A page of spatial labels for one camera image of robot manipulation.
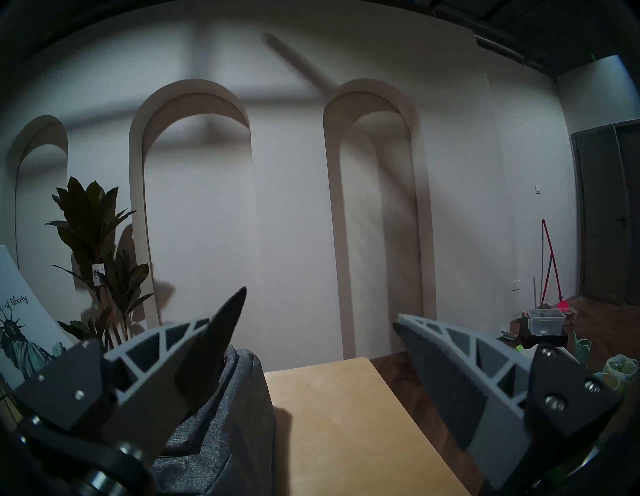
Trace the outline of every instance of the statue of liberty illustration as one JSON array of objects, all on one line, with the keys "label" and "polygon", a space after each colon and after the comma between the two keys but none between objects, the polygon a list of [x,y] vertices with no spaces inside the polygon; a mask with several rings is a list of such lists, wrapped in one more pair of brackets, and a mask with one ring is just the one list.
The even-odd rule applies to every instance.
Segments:
[{"label": "statue of liberty illustration", "polygon": [[1,311],[4,321],[0,319],[2,324],[0,326],[0,348],[4,350],[6,357],[13,362],[13,366],[22,372],[22,377],[25,379],[34,375],[67,350],[59,342],[51,350],[52,355],[48,354],[40,346],[25,338],[20,331],[24,326],[18,325],[20,319],[13,320],[13,312],[7,318],[4,310]]}]

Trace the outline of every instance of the plastic bag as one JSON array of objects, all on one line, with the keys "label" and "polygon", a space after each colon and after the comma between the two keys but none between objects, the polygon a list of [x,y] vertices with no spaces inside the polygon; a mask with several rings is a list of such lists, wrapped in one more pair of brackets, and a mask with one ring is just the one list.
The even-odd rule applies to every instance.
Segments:
[{"label": "plastic bag", "polygon": [[607,360],[602,369],[603,374],[611,374],[618,378],[620,387],[624,389],[634,378],[638,370],[638,361],[625,355],[616,355]]}]

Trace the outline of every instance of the potted plant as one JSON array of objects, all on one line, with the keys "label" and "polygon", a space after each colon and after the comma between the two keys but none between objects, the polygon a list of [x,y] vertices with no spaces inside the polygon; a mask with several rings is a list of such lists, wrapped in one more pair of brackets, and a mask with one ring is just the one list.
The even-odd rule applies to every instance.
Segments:
[{"label": "potted plant", "polygon": [[[118,188],[107,193],[97,182],[83,188],[71,177],[67,189],[56,188],[53,200],[62,210],[65,220],[48,222],[55,226],[65,245],[71,248],[79,273],[54,266],[71,274],[92,290],[100,310],[99,317],[86,324],[72,321],[58,324],[78,339],[96,337],[104,349],[114,348],[131,338],[131,314],[153,293],[140,295],[140,284],[149,274],[148,264],[131,264],[127,253],[114,246],[115,229],[135,211],[115,213]],[[104,264],[104,274],[96,273],[101,284],[94,284],[93,266]]]}]

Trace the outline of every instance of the poster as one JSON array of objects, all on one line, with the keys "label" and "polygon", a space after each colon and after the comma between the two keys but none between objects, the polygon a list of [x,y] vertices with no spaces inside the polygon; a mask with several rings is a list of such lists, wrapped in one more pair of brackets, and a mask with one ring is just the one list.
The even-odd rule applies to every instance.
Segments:
[{"label": "poster", "polygon": [[0,306],[0,374],[16,389],[72,343],[31,292],[5,245],[0,245]]}]

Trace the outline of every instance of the plant tag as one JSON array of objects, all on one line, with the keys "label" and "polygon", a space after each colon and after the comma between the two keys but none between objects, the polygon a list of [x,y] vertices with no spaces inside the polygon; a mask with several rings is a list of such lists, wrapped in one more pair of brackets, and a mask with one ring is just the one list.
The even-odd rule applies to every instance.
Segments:
[{"label": "plant tag", "polygon": [[91,266],[91,272],[93,273],[93,285],[102,286],[102,281],[98,274],[104,274],[104,264],[93,264]]}]

